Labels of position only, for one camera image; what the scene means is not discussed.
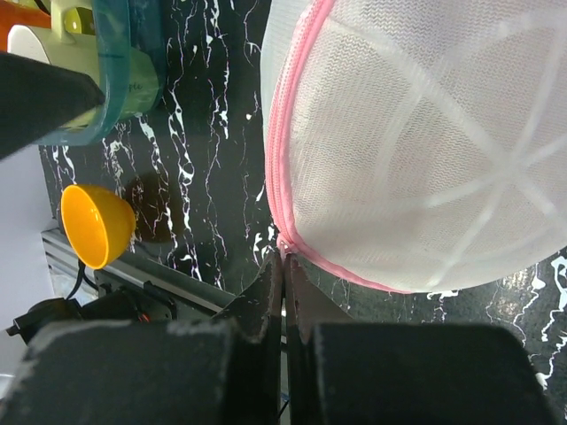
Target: mesh bag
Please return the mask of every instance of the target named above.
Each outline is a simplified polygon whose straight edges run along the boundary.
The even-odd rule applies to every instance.
[[[410,292],[563,248],[566,39],[564,0],[274,0],[261,94],[281,247]]]

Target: wire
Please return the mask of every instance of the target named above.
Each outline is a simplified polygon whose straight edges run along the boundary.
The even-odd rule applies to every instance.
[[[77,293],[77,290],[79,290],[79,288],[81,287],[81,283],[83,283],[83,281],[85,281],[93,290],[98,290],[98,286],[95,283],[93,283],[93,281],[91,281],[85,274],[86,268],[87,266],[85,265],[85,263],[79,260],[79,271],[77,272],[77,280],[74,282],[74,286],[71,289],[71,292],[69,292],[69,295],[67,295],[65,299],[71,299],[73,295]]]
[[[45,4],[43,4],[42,0],[34,0],[34,3],[40,11],[50,15],[50,11],[47,10],[47,7],[45,7]]]
[[[277,415],[278,420],[282,417],[282,413],[284,412],[285,407],[287,407],[287,405],[289,405],[289,404],[290,404],[289,400],[286,401],[285,403],[283,403],[283,407],[280,409],[280,413]]]

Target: black surface with white veins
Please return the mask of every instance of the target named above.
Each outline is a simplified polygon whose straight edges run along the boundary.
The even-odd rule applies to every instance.
[[[260,113],[269,1],[162,4],[169,65],[162,104],[122,121],[101,143],[40,148],[51,207],[58,215],[61,192],[72,183],[112,189],[136,211],[131,251],[239,292],[276,238],[264,188]],[[361,320],[509,329],[567,423],[567,251],[498,282],[437,294],[390,294],[309,270]]]

